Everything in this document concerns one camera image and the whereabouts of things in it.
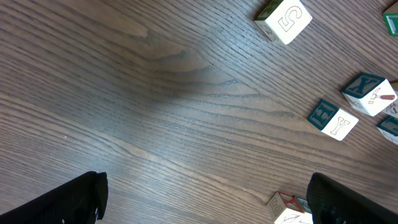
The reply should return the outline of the red-sided left wooden block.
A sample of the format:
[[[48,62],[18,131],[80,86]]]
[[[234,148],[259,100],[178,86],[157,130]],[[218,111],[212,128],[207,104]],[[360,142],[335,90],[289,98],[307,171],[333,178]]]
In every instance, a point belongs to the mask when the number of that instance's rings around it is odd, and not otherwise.
[[[307,199],[277,191],[267,202],[274,224],[313,224],[313,216]]]

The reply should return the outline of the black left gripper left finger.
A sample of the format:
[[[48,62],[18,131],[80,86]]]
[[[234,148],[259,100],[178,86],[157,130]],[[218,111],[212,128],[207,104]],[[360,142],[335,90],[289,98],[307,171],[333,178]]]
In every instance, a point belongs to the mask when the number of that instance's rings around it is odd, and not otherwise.
[[[107,173],[89,171],[2,214],[1,223],[96,223],[103,219],[107,201]]]

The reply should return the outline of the plain wooden block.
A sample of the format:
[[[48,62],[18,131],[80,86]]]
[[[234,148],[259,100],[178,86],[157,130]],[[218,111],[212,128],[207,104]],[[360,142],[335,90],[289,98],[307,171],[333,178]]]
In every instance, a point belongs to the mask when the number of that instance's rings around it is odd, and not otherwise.
[[[357,125],[359,119],[327,100],[321,99],[307,120],[322,133],[342,141]]]

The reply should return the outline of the green R wooden block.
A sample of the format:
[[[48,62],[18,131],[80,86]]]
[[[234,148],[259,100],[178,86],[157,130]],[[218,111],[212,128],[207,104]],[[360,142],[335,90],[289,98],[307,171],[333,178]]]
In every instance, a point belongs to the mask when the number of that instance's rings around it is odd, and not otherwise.
[[[385,10],[382,14],[387,30],[389,34],[393,37],[397,37],[397,26],[398,26],[397,11],[398,11],[398,2],[394,3],[390,8]]]

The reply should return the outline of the green-sided tilted wooden block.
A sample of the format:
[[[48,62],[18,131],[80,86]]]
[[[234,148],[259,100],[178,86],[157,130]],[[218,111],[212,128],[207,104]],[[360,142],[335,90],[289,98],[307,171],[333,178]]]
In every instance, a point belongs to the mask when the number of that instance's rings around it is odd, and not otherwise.
[[[398,96],[398,83],[397,81],[394,81],[391,83],[392,88],[394,89],[396,95]],[[383,111],[383,113],[388,114],[392,117],[398,118],[398,99],[395,98],[395,100],[387,106]]]

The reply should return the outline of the yellow-sided wooden block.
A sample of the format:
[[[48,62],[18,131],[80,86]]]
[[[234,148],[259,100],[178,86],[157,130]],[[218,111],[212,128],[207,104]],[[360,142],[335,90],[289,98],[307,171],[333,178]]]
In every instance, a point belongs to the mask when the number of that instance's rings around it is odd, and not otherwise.
[[[397,144],[398,121],[393,116],[388,116],[377,124],[378,130],[390,142]]]

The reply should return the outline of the wooden block red picture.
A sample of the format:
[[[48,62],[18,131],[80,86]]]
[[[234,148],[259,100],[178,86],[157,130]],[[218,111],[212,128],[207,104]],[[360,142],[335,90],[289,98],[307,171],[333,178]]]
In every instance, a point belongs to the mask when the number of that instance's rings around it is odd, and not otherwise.
[[[341,93],[356,110],[375,116],[397,99],[388,79],[370,73],[359,73]]]

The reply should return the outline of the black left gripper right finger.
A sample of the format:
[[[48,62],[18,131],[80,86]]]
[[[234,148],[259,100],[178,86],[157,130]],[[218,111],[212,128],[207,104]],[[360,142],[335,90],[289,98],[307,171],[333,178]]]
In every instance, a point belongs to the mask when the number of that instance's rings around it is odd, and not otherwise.
[[[316,172],[306,198],[314,224],[397,224],[397,214]]]

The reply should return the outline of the green B wooden block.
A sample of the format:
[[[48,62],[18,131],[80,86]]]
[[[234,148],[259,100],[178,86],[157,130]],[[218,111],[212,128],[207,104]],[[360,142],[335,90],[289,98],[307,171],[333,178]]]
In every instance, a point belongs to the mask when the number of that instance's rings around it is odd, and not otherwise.
[[[312,19],[300,0],[272,0],[254,22],[271,41],[288,45]]]

